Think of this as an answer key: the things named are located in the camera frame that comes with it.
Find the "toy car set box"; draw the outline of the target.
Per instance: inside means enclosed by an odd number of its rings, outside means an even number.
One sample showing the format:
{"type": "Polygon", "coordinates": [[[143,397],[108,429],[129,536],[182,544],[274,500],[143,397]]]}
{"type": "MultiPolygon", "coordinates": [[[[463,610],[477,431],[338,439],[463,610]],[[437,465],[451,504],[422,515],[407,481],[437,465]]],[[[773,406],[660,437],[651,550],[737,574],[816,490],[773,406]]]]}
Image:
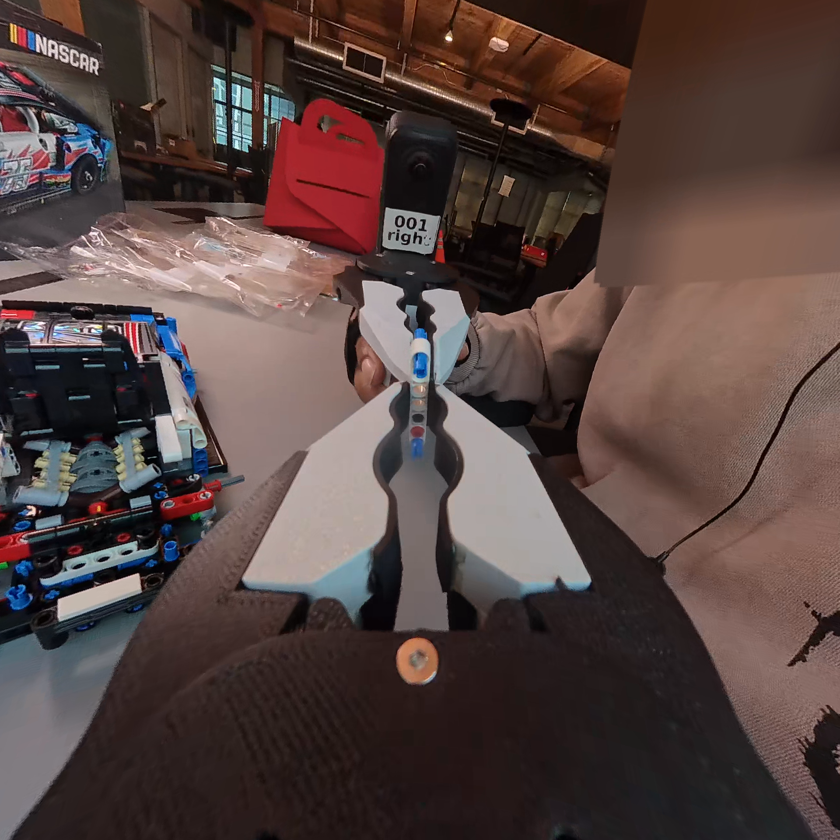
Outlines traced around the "toy car set box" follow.
{"type": "Polygon", "coordinates": [[[101,46],[1,2],[1,240],[53,247],[124,209],[101,46]]]}

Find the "silver ventilation duct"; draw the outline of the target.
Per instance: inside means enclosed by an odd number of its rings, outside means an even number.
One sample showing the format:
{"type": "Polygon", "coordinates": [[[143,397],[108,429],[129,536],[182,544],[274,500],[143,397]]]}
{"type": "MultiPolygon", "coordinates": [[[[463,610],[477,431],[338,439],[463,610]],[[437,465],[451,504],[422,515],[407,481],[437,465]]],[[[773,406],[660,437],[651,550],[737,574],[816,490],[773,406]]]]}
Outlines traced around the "silver ventilation duct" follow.
{"type": "MultiPolygon", "coordinates": [[[[309,42],[306,39],[299,37],[294,38],[293,47],[295,55],[302,59],[304,64],[307,66],[339,68],[345,73],[354,76],[342,68],[343,48],[336,49],[328,45],[309,42]]],[[[375,88],[378,87],[387,89],[405,98],[414,97],[415,99],[422,98],[428,101],[435,101],[440,109],[445,107],[450,109],[459,109],[462,112],[471,114],[477,119],[483,119],[498,127],[501,126],[498,122],[493,120],[493,113],[490,108],[490,104],[487,101],[481,101],[477,98],[473,98],[467,91],[449,87],[440,87],[426,79],[410,73],[404,75],[401,72],[390,69],[388,64],[385,73],[385,81],[382,84],[366,80],[362,77],[357,78],[366,82],[371,82],[375,88]]],[[[579,133],[560,130],[552,124],[542,120],[543,110],[544,107],[540,106],[533,114],[532,120],[529,121],[527,132],[520,133],[513,128],[514,133],[534,139],[542,138],[544,140],[550,140],[557,144],[565,145],[569,149],[576,148],[576,154],[582,156],[594,158],[599,155],[604,155],[603,151],[584,151],[584,147],[607,147],[608,142],[601,142],[600,140],[593,140],[579,133]]]]}

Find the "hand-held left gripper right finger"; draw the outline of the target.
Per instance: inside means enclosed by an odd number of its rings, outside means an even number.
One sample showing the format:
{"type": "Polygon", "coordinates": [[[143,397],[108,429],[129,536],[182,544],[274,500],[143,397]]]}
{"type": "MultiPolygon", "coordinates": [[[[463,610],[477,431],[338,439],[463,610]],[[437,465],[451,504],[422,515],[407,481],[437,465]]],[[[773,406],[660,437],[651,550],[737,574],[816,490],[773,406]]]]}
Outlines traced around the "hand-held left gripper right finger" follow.
{"type": "Polygon", "coordinates": [[[436,563],[450,627],[476,627],[499,601],[592,578],[529,452],[443,386],[429,403],[439,503],[436,563]]]}

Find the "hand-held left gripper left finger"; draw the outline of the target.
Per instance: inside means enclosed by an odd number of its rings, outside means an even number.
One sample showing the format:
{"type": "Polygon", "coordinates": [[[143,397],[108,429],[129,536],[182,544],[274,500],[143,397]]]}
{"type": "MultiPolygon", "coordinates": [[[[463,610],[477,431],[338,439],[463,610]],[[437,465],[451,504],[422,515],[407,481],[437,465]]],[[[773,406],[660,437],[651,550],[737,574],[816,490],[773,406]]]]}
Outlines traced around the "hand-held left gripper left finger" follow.
{"type": "Polygon", "coordinates": [[[306,453],[241,580],[332,598],[365,629],[393,629],[402,585],[396,499],[406,384],[395,383],[306,453]]]}

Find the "black floor lamp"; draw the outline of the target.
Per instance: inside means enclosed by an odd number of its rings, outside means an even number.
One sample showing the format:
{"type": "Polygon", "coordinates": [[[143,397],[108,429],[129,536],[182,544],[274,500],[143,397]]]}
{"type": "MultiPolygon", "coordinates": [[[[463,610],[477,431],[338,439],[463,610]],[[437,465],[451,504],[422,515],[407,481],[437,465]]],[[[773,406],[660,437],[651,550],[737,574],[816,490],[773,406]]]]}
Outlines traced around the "black floor lamp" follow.
{"type": "Polygon", "coordinates": [[[493,113],[493,120],[501,126],[501,134],[490,165],[490,171],[486,179],[484,192],[480,200],[474,230],[477,230],[478,226],[482,223],[482,216],[487,206],[490,189],[495,177],[499,159],[501,157],[501,150],[510,129],[514,128],[520,133],[527,132],[529,121],[532,120],[533,116],[533,110],[531,110],[527,104],[506,98],[492,99],[490,101],[490,108],[493,113]]]}

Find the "grey desk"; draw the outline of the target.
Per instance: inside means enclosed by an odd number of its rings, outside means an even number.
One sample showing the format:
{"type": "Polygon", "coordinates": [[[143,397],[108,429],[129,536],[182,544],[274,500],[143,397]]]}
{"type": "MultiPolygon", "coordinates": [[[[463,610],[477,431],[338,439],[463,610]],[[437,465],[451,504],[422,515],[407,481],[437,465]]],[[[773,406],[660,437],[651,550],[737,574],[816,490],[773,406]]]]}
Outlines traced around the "grey desk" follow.
{"type": "Polygon", "coordinates": [[[196,560],[187,560],[146,612],[120,613],[60,649],[33,638],[2,647],[2,838],[11,838],[63,769],[81,796],[47,818],[43,838],[214,837],[214,808],[235,781],[216,785],[202,762],[221,713],[192,749],[174,747],[161,714],[195,703],[175,698],[249,642],[236,621],[207,598],[236,564],[244,539],[280,490],[272,475],[299,450],[361,407],[348,384],[343,337],[349,309],[319,299],[309,315],[275,312],[258,320],[231,304],[188,296],[119,291],[105,301],[162,303],[176,315],[198,367],[199,392],[230,467],[243,486],[227,490],[225,517],[196,560]]]}

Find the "pile of clear plastic bags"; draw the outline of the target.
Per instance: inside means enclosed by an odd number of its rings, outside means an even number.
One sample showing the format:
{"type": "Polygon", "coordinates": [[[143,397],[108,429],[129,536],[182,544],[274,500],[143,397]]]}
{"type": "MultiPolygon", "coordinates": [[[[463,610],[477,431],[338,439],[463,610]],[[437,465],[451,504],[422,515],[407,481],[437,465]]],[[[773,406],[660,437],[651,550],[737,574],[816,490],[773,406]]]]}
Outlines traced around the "pile of clear plastic bags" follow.
{"type": "Polygon", "coordinates": [[[159,224],[110,213],[63,245],[2,240],[12,255],[65,280],[121,281],[147,291],[193,294],[263,317],[305,315],[351,262],[307,240],[269,233],[229,217],[199,225],[159,224]]]}

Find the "large paned window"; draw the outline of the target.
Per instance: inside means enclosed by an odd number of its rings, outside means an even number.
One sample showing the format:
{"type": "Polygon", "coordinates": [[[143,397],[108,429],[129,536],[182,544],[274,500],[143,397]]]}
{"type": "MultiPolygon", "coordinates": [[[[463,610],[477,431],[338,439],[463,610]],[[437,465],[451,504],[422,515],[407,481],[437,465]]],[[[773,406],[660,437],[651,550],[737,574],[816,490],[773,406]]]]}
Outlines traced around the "large paned window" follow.
{"type": "MultiPolygon", "coordinates": [[[[257,136],[253,120],[253,88],[249,77],[233,71],[230,80],[225,68],[211,66],[213,104],[213,145],[217,157],[232,137],[233,149],[247,152],[257,136]]],[[[297,106],[278,86],[266,84],[263,105],[263,141],[268,144],[270,127],[279,126],[283,119],[294,121],[297,106]]]]}

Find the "white brick beam with pins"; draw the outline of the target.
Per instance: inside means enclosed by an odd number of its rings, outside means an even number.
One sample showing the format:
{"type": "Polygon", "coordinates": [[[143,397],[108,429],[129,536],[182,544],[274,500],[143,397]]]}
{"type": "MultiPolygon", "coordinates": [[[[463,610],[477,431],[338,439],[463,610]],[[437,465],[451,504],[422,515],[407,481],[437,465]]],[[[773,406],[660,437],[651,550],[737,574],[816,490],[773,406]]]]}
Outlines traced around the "white brick beam with pins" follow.
{"type": "Polygon", "coordinates": [[[425,329],[414,330],[410,351],[408,436],[412,459],[420,459],[425,451],[428,400],[434,384],[433,350],[425,329]]]}

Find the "brick-built toy race car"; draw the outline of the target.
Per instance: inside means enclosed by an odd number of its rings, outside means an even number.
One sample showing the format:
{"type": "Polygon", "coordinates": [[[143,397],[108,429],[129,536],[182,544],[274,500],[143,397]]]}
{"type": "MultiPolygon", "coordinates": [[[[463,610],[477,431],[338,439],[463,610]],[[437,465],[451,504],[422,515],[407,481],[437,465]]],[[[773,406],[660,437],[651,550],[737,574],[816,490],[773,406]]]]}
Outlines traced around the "brick-built toy race car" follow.
{"type": "Polygon", "coordinates": [[[150,604],[244,479],[173,318],[2,301],[1,327],[1,643],[50,650],[150,604]]]}

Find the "red felt bag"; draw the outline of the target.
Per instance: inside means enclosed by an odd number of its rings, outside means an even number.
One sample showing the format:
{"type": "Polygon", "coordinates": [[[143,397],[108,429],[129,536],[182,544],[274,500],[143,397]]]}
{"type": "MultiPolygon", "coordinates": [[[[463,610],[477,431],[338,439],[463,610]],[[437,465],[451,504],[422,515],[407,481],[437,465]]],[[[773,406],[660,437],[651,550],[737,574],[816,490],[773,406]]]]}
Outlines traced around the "red felt bag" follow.
{"type": "Polygon", "coordinates": [[[300,123],[281,122],[264,225],[354,255],[372,252],[384,161],[366,120],[332,100],[312,101],[300,123]]]}

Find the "person's right forearm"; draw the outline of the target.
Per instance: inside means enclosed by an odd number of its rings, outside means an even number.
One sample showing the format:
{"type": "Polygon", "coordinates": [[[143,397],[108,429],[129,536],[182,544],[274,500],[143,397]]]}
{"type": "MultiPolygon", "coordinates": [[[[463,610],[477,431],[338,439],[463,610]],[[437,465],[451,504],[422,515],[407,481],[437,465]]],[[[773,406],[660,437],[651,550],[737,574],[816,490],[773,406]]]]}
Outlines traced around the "person's right forearm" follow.
{"type": "Polygon", "coordinates": [[[585,399],[593,370],[630,287],[603,287],[590,272],[574,289],[538,298],[531,308],[499,315],[478,311],[466,356],[446,386],[459,396],[522,402],[552,422],[565,404],[585,399]]]}

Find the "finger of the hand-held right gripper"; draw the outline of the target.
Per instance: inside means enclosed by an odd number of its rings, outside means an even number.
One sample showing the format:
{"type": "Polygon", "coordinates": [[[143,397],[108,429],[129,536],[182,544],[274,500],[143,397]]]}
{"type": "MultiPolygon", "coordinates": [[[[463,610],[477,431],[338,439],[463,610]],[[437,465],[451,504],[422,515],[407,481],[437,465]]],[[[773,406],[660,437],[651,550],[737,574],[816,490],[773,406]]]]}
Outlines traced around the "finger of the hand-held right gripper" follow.
{"type": "Polygon", "coordinates": [[[422,293],[432,338],[434,383],[448,380],[465,344],[470,318],[458,291],[430,289],[422,293]]]}
{"type": "Polygon", "coordinates": [[[408,328],[408,317],[401,309],[404,292],[380,280],[362,282],[364,304],[359,321],[362,338],[399,382],[421,382],[417,358],[421,340],[408,328]]]}

